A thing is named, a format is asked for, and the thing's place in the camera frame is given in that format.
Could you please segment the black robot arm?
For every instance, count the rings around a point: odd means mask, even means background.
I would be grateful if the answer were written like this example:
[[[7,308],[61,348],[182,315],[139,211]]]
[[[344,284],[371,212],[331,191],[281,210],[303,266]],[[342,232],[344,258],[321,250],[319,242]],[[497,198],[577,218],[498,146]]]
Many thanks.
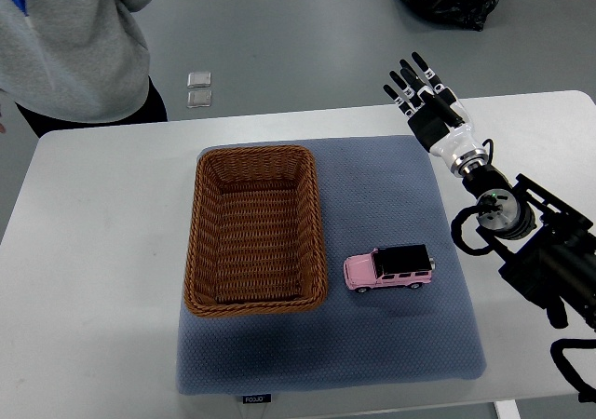
[[[467,109],[418,53],[389,75],[384,90],[414,137],[475,198],[452,220],[455,246],[470,256],[496,253],[500,276],[554,328],[566,328],[567,306],[594,327],[592,221],[523,175],[509,183],[493,164],[493,141],[475,139]]]

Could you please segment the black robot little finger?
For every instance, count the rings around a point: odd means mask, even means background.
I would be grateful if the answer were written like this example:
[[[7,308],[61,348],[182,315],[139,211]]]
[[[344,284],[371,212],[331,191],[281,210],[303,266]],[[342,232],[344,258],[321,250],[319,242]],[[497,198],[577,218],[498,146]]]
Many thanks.
[[[416,108],[413,106],[413,97],[416,93],[412,88],[409,86],[406,87],[404,98],[402,98],[390,85],[383,85],[383,90],[406,116],[413,116],[415,114]]]

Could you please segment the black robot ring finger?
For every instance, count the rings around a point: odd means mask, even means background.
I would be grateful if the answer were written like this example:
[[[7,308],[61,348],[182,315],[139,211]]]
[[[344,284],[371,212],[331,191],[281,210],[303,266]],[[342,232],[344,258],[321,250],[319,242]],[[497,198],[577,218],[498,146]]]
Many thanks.
[[[405,97],[404,90],[406,89],[406,82],[402,79],[401,74],[398,74],[395,71],[390,71],[389,76],[394,81],[394,83],[398,85],[398,87],[400,89],[399,95],[402,98],[404,98]],[[424,101],[421,101],[416,96],[413,97],[413,106],[416,108],[416,110],[419,110],[424,105],[425,105]]]

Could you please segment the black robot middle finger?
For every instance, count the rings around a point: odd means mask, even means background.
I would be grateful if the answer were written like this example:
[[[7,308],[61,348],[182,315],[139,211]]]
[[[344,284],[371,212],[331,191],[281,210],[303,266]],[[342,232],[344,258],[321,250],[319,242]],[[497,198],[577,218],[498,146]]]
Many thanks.
[[[400,60],[400,74],[406,82],[405,95],[412,101],[416,96],[421,101],[433,98],[433,88],[425,77],[421,77],[405,59]]]

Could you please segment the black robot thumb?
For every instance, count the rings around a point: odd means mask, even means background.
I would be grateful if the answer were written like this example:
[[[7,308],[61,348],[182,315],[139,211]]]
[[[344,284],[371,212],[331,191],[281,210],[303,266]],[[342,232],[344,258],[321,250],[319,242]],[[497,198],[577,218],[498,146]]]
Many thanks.
[[[446,125],[457,128],[464,124],[462,116],[455,112],[443,98],[435,96],[434,101],[435,111]]]

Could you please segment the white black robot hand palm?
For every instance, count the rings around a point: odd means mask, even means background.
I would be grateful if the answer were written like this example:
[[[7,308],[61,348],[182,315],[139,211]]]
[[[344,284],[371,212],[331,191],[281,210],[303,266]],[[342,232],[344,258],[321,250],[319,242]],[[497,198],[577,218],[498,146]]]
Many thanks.
[[[434,97],[440,96],[462,116],[464,124],[452,128],[435,111]],[[487,165],[487,151],[474,138],[474,126],[462,102],[447,88],[440,94],[433,92],[430,101],[408,116],[408,126],[423,148],[440,157],[453,175],[469,174],[474,168]]]

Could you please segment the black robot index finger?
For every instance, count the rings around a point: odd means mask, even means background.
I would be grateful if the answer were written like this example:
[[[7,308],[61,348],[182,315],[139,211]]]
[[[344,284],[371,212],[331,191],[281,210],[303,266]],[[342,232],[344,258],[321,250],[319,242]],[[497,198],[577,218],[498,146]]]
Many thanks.
[[[411,84],[411,87],[417,94],[420,94],[422,91],[433,91],[435,94],[440,94],[447,89],[439,76],[430,68],[419,53],[413,52],[412,59],[424,76],[420,78],[416,75],[416,80]]]

